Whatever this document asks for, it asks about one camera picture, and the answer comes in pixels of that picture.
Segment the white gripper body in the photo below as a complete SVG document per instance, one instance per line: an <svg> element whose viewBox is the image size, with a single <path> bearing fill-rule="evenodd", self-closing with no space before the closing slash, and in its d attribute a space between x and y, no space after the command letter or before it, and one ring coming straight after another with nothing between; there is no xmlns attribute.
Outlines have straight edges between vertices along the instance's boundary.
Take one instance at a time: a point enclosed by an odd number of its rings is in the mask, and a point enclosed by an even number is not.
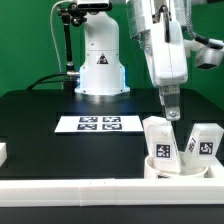
<svg viewBox="0 0 224 224"><path fill-rule="evenodd" d="M187 62L182 29L172 21L166 6L158 12L159 22L153 23L145 38L144 53L154 87L179 85L187 81Z"/></svg>

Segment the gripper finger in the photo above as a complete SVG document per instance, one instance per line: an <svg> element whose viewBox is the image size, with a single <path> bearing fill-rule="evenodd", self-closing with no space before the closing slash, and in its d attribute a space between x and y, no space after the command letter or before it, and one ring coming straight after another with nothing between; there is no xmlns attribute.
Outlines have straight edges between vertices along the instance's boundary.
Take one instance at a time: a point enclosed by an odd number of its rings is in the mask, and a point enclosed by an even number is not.
<svg viewBox="0 0 224 224"><path fill-rule="evenodd" d="M168 121L180 119L180 88L178 85L162 86L159 97Z"/></svg>

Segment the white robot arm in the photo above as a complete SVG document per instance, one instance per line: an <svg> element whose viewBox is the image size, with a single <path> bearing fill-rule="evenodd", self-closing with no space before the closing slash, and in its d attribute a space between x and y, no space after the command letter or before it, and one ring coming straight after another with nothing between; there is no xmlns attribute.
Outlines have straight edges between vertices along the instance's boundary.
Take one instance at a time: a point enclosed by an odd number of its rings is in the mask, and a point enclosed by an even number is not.
<svg viewBox="0 0 224 224"><path fill-rule="evenodd" d="M188 78L182 35L184 0L126 0L126 4L130 36L144 51L165 117L178 120L179 85ZM77 0L77 9L87 13L80 90L88 95L114 95L124 82L118 69L118 25L106 14L110 7L110 0Z"/></svg>

